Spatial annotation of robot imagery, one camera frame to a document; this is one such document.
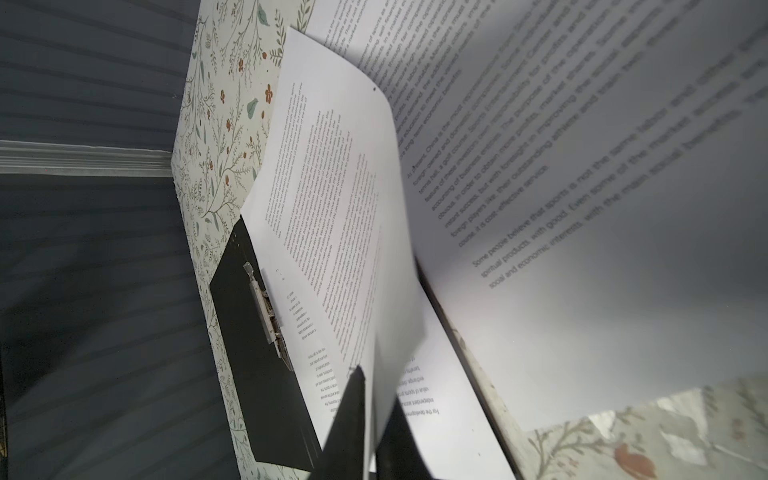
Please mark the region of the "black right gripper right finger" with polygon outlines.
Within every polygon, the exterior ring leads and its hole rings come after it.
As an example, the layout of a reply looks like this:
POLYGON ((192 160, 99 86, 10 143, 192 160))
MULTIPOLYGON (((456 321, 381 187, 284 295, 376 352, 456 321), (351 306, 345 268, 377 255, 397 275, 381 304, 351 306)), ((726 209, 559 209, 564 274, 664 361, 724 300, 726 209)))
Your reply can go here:
POLYGON ((376 450, 376 471, 377 478, 384 480, 433 479, 398 399, 376 450))

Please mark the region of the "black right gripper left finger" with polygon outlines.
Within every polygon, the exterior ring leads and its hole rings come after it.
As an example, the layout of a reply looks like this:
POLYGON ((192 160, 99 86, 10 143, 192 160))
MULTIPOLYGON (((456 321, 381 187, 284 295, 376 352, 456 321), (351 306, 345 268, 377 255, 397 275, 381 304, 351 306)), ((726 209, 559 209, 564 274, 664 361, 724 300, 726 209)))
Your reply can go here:
POLYGON ((311 480, 361 480, 368 473, 365 453, 366 379, 360 366, 350 375, 311 480))

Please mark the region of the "printed paper sheet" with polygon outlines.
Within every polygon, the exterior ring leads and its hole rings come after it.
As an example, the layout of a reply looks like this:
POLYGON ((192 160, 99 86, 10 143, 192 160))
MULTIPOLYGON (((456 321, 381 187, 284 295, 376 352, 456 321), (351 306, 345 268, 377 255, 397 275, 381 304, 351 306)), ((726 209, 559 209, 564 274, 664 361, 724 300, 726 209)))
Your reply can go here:
POLYGON ((413 248, 532 431, 767 369, 763 1, 319 1, 413 248))
MULTIPOLYGON (((448 335, 425 294, 426 338, 408 363, 398 399, 418 449, 437 479, 512 479, 512 468, 448 335)), ((302 397, 319 442, 341 393, 315 321, 290 292, 277 308, 302 397)))
POLYGON ((319 440, 361 369, 372 453, 425 334, 391 108, 366 74, 296 30, 272 104, 241 215, 319 440))

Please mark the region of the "red folder black inside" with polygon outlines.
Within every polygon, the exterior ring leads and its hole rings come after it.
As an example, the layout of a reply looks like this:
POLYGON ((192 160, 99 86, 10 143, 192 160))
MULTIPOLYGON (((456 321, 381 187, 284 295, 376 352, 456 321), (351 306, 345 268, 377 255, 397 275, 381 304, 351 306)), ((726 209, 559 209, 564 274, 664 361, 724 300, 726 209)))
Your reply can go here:
POLYGON ((321 447, 297 377, 266 340, 251 281, 264 285, 243 220, 209 283, 246 437, 258 462, 311 471, 321 447))

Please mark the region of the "printed paper sheet back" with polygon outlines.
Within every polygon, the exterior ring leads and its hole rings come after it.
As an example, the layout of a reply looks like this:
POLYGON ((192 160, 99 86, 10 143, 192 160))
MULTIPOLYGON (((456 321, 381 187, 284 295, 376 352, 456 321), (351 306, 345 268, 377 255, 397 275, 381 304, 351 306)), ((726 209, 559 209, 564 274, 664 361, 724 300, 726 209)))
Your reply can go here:
POLYGON ((413 248, 532 431, 767 369, 763 1, 319 1, 413 248))

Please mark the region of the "floral patterned table mat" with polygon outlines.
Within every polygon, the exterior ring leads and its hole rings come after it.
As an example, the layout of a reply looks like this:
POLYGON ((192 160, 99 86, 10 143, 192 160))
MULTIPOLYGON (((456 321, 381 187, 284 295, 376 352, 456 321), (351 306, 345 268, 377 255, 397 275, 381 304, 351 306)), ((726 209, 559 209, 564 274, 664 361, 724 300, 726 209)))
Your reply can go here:
MULTIPOLYGON (((209 283, 259 170, 286 32, 310 1, 204 1, 194 28, 171 168, 230 439, 244 479, 300 479, 255 459, 209 283)), ((549 429, 522 431, 471 364, 524 479, 763 479, 767 381, 704 386, 549 429)))

